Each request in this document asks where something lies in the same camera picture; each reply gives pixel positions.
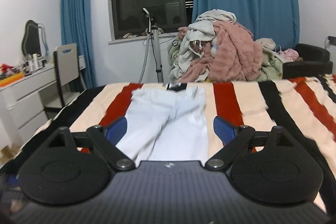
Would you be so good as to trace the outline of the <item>striped red black cream blanket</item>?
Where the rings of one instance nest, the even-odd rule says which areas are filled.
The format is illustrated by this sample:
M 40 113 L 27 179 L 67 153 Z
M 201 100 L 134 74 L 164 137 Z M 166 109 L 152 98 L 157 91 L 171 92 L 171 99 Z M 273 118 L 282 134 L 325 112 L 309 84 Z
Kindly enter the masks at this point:
M 220 116 L 235 126 L 249 125 L 268 131 L 283 126 L 322 164 L 326 182 L 316 204 L 335 212 L 335 76 L 297 77 L 264 82 L 187 84 L 201 90 L 201 116 L 205 133 L 191 126 L 178 126 L 173 136 L 169 124 L 161 126 L 163 141 L 145 139 L 160 160 L 207 160 L 227 141 L 214 131 L 213 120 Z M 36 130 L 34 136 L 9 163 L 18 165 L 31 155 L 60 126 L 79 132 L 100 124 L 109 125 L 121 116 L 130 116 L 136 90 L 154 91 L 173 106 L 173 93 L 160 84 L 117 83 L 89 89 L 54 119 Z

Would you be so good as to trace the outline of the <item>light green garment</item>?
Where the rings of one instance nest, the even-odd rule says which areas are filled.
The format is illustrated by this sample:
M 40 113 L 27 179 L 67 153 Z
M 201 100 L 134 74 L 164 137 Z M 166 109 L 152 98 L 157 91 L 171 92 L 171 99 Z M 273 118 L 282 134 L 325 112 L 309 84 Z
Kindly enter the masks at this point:
M 171 65 L 169 78 L 173 81 L 176 81 L 180 78 L 179 76 L 175 76 L 173 70 L 178 66 L 181 42 L 181 40 L 174 39 L 167 48 L 169 64 Z M 256 40 L 256 42 L 260 43 L 262 46 L 261 76 L 258 80 L 265 81 L 282 79 L 282 65 L 286 63 L 287 60 L 284 58 L 284 55 L 280 50 L 276 51 L 278 48 L 276 43 L 272 39 L 268 38 L 261 38 Z

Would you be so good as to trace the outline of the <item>pink fluffy blanket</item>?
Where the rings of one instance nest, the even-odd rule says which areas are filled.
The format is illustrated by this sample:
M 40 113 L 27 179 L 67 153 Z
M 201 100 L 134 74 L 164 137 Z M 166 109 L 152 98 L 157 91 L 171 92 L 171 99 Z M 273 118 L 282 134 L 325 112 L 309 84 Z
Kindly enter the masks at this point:
M 253 81 L 261 76 L 263 49 L 252 34 L 238 23 L 213 23 L 216 51 L 212 42 L 202 42 L 201 58 L 193 59 L 178 81 L 190 83 L 203 78 L 213 82 Z

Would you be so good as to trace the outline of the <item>white dressing table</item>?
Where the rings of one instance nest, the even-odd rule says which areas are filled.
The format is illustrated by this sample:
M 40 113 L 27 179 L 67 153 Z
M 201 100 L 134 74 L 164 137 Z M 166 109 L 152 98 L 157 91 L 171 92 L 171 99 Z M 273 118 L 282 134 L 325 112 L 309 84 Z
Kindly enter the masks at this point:
M 21 146 L 47 122 L 41 100 L 56 84 L 55 69 L 47 64 L 32 75 L 1 88 L 1 148 Z

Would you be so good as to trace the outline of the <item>black and white chair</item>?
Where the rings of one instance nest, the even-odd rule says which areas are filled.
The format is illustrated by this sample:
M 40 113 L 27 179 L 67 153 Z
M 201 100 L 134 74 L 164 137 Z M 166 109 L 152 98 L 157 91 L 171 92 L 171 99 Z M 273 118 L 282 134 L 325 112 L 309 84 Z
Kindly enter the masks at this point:
M 56 47 L 53 51 L 53 58 L 57 93 L 47 96 L 43 103 L 48 118 L 51 113 L 56 114 L 70 104 L 80 95 L 79 91 L 86 90 L 81 79 L 79 56 L 75 43 Z

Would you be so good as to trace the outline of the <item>cardboard box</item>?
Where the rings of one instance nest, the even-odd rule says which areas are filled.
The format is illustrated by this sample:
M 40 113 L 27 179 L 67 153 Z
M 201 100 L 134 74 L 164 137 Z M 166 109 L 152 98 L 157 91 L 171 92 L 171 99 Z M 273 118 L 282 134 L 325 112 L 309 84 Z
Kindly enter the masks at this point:
M 20 150 L 20 147 L 16 144 L 13 144 L 12 146 L 6 145 L 3 149 L 1 149 L 0 167 L 4 166 L 7 162 L 14 159 L 18 155 Z

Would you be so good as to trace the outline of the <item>small pink garment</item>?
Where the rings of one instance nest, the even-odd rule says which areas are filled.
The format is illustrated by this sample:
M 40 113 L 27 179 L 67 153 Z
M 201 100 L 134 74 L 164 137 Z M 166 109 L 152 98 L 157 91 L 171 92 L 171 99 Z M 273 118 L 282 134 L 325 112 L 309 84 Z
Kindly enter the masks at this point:
M 291 49 L 291 48 L 289 48 L 285 51 L 279 51 L 278 54 L 288 62 L 297 61 L 298 58 L 299 58 L 298 52 Z

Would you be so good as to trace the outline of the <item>cosmetic bottles on dresser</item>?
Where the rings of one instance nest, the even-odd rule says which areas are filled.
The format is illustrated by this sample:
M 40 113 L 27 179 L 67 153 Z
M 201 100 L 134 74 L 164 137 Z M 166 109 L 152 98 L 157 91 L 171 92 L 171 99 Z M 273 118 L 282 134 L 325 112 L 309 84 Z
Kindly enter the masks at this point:
M 25 56 L 24 59 L 24 71 L 26 74 L 32 74 L 44 68 L 46 64 L 47 60 L 44 56 L 38 53 L 34 53 L 33 55 L 29 54 Z

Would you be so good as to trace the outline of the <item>white grey garment on pile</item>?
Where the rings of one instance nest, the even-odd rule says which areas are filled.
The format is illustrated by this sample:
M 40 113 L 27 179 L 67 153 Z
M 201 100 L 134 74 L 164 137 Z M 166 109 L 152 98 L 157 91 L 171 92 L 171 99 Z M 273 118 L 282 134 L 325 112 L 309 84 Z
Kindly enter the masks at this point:
M 202 13 L 187 27 L 178 29 L 178 34 L 168 46 L 171 80 L 180 79 L 196 59 L 205 55 L 205 47 L 212 46 L 216 40 L 214 23 L 216 21 L 236 23 L 236 15 L 232 12 L 213 9 Z

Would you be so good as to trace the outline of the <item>left blue curtain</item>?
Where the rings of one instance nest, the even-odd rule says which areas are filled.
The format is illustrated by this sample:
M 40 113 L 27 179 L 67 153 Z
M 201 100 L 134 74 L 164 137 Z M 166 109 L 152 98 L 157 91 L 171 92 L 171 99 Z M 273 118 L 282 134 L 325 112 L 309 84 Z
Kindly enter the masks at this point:
M 95 87 L 91 0 L 61 0 L 61 32 L 62 44 L 75 43 L 85 57 L 84 81 L 88 88 Z

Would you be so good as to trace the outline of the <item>orange tray with clutter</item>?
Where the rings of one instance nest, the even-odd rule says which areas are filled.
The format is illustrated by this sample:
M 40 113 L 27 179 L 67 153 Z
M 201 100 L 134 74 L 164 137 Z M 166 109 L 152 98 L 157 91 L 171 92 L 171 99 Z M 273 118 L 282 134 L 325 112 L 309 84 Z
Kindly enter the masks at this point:
M 19 68 L 7 64 L 1 64 L 1 88 L 14 83 L 15 81 L 22 79 L 23 77 L 24 74 Z

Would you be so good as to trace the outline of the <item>wavy vanity mirror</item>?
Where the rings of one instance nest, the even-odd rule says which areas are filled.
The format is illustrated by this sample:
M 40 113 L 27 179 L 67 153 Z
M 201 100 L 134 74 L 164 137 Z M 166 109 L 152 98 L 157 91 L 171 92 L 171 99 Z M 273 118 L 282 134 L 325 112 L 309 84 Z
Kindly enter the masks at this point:
M 49 46 L 46 41 L 46 30 L 42 23 L 28 20 L 25 25 L 25 32 L 21 42 L 22 55 L 38 54 L 44 57 L 49 56 Z

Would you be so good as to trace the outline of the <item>wall power socket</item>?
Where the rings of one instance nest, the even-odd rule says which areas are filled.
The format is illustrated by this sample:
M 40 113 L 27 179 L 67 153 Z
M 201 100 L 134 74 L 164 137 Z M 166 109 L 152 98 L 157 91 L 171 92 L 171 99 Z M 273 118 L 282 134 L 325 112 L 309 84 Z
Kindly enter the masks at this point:
M 335 36 L 328 36 L 326 43 L 327 43 L 328 46 L 336 46 L 336 37 Z

